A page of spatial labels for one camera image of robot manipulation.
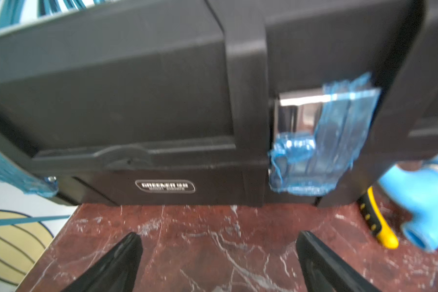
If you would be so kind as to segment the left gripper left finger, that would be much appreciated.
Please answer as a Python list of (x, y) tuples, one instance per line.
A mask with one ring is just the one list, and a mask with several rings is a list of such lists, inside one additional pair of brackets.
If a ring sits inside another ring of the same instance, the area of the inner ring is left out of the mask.
[(140, 236), (130, 232), (63, 291), (131, 292), (142, 253)]

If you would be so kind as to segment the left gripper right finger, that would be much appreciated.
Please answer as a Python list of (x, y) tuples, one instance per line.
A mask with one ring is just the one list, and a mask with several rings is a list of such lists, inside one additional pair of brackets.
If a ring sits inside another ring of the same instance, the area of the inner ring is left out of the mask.
[(310, 231), (299, 233), (296, 251), (309, 292), (379, 290)]

